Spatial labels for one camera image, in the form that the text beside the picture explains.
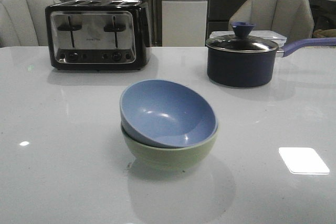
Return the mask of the green bowl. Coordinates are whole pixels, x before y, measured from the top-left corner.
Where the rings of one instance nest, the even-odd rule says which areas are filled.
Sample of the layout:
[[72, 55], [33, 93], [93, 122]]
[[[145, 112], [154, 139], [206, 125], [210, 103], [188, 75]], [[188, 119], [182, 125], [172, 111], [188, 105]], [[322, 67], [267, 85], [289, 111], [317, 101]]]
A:
[[212, 150], [219, 130], [216, 128], [212, 136], [195, 145], [183, 148], [159, 148], [137, 142], [122, 125], [120, 127], [124, 141], [136, 159], [148, 167], [165, 171], [185, 170], [200, 163]]

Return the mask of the clear plastic container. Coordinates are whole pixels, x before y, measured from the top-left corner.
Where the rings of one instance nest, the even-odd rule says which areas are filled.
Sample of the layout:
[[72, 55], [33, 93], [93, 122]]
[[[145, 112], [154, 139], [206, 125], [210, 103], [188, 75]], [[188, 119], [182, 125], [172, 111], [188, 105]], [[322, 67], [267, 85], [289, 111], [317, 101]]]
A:
[[[213, 31], [209, 38], [213, 38], [213, 37], [218, 37], [218, 36], [222, 36], [222, 35], [233, 35], [234, 32], [227, 30], [227, 31]], [[255, 36], [255, 37], [260, 37], [263, 39], [268, 39], [268, 40], [272, 40], [274, 42], [276, 42], [279, 47], [282, 47], [286, 41], [287, 41], [287, 37], [280, 35], [274, 31], [271, 30], [252, 30], [250, 32], [251, 36]]]

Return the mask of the blue bowl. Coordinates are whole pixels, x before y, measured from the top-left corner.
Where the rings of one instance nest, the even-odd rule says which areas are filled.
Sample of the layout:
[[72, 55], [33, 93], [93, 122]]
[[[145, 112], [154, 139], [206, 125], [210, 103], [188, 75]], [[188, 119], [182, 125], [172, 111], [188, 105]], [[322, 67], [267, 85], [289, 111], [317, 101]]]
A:
[[136, 141], [183, 148], [213, 136], [218, 120], [210, 104], [176, 82], [152, 79], [128, 86], [120, 97], [121, 124]]

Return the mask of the glass pot lid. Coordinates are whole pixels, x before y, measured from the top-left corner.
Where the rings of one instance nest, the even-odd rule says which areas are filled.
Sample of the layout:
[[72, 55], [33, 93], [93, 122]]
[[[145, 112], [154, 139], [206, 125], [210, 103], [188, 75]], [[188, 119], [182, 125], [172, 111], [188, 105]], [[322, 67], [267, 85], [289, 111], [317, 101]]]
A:
[[220, 35], [206, 40], [210, 49], [225, 52], [257, 53], [271, 52], [278, 49], [274, 41], [250, 35], [256, 24], [248, 22], [232, 22], [233, 35]]

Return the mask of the black and chrome toaster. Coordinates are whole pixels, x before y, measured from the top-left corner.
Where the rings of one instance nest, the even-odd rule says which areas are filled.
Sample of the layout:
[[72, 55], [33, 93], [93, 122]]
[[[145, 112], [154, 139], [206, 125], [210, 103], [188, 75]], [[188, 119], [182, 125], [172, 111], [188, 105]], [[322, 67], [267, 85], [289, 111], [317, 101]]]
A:
[[46, 7], [51, 65], [58, 70], [140, 70], [150, 59], [143, 0], [74, 0]]

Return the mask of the beige chair right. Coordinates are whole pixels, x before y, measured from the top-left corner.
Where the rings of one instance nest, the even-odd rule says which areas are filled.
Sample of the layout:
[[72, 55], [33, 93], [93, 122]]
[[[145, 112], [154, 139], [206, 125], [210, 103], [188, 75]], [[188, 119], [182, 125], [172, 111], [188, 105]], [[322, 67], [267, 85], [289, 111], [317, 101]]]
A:
[[247, 0], [229, 19], [256, 24], [256, 30], [271, 30], [287, 42], [312, 37], [314, 21], [309, 0]]

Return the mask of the white refrigerator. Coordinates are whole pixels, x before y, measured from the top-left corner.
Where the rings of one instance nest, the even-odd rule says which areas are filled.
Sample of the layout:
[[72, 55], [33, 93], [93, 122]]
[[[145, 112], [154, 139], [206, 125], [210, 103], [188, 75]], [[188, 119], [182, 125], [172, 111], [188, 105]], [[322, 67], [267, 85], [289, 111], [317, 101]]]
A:
[[208, 0], [162, 0], [162, 46], [203, 47]]

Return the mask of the beige chair left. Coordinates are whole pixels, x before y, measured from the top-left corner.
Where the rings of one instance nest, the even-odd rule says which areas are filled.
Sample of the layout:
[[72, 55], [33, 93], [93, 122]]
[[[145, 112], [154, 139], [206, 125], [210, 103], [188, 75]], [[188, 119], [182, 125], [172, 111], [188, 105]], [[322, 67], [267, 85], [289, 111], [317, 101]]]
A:
[[60, 0], [1, 0], [1, 47], [47, 46], [45, 8]]

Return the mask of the dark blue saucepan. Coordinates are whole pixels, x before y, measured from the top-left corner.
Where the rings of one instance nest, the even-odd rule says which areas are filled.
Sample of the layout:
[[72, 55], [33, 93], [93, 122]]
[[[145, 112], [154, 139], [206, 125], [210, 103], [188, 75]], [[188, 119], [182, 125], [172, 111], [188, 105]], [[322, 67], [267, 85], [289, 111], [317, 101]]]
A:
[[303, 47], [334, 45], [335, 38], [331, 37], [301, 39], [271, 52], [225, 52], [207, 47], [207, 75], [214, 82], [229, 87], [259, 87], [271, 81], [276, 55], [286, 57]]

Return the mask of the beige chair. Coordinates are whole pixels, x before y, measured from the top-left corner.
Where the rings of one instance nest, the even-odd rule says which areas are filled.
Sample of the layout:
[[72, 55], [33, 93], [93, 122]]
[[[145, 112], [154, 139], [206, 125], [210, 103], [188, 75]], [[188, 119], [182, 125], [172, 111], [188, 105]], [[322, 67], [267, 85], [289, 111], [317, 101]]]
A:
[[256, 30], [271, 30], [287, 42], [312, 37], [314, 21], [309, 0], [247, 0], [229, 19], [256, 24]]
[[60, 0], [1, 0], [1, 47], [47, 46], [45, 8]]

